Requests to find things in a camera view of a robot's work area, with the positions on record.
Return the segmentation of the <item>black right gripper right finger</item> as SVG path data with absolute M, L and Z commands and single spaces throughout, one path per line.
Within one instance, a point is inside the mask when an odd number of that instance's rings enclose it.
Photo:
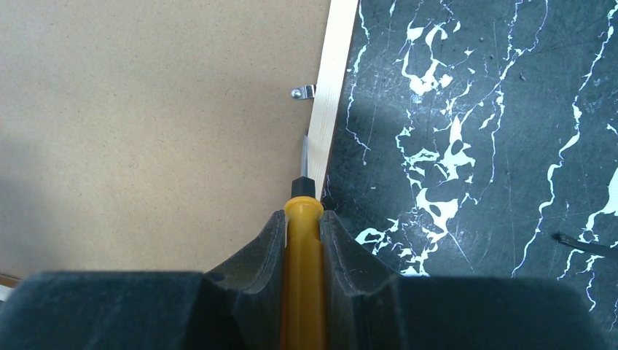
M 608 349 L 571 288 L 543 279 L 406 277 L 320 222 L 330 349 Z

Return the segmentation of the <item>wooden picture frame with photo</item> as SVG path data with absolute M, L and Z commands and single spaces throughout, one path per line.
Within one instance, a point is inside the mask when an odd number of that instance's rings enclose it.
M 3 1 L 1 272 L 207 271 L 300 172 L 328 1 Z

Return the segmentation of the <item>orange handled screwdriver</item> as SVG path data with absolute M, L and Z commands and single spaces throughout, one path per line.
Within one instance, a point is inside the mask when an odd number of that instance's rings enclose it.
M 286 216 L 281 325 L 282 349 L 325 349 L 323 249 L 320 220 L 324 208 L 308 176 L 308 137 L 302 140 L 300 176 L 292 182 Z

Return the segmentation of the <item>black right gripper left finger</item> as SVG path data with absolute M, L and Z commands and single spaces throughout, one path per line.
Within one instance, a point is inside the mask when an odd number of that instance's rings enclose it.
M 53 271 L 1 307 L 3 349 L 278 349 L 285 217 L 208 272 Z

